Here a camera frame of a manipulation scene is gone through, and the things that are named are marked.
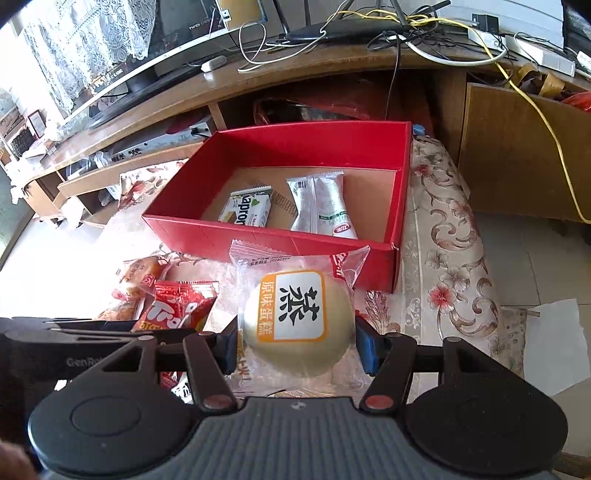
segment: cabinet door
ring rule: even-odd
[[[26,186],[25,200],[41,218],[51,218],[61,215],[58,208],[54,205],[53,200],[36,180]]]
[[[579,205],[591,218],[591,114],[532,99],[560,140]],[[474,210],[580,221],[550,132],[512,90],[468,84],[459,168]]]

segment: red box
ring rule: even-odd
[[[224,262],[230,261],[233,239],[291,255],[337,254],[369,245],[357,285],[390,292],[400,261],[411,131],[409,122],[339,121],[217,132],[170,180],[144,219],[172,250]],[[345,205],[359,240],[289,230],[291,223],[286,222],[293,217],[286,217],[281,205],[286,197],[293,198],[284,174],[301,175],[302,167],[345,169]],[[277,197],[266,228],[211,221],[221,213],[229,191],[273,178]],[[373,205],[379,198],[389,204]],[[282,229],[270,228],[273,224],[282,224]],[[376,238],[364,239],[364,232]]]

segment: person's finger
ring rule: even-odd
[[[2,480],[37,480],[37,474],[22,448],[0,441],[0,478]]]

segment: white adapter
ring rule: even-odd
[[[556,70],[574,77],[574,62],[540,45],[507,35],[505,37],[509,50],[518,53],[527,60],[534,60],[538,65]]]
[[[588,73],[591,73],[591,57],[589,57],[589,55],[584,51],[580,51],[577,55],[577,60]]]
[[[206,73],[211,72],[219,67],[223,67],[226,63],[228,63],[228,59],[224,55],[220,55],[201,65],[201,70]]]
[[[493,35],[492,33],[483,32],[482,30],[477,30],[475,28],[473,30],[468,30],[468,38],[470,40],[472,40],[474,43],[476,43],[482,47],[483,42],[484,42],[484,44],[486,44],[486,46],[490,50],[498,50],[498,51],[506,50],[507,45],[505,43],[505,37],[501,37],[499,35]]]

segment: framed certificate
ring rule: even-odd
[[[31,115],[28,116],[28,127],[31,133],[37,138],[41,138],[45,133],[45,123],[39,113],[39,110],[35,110]]]

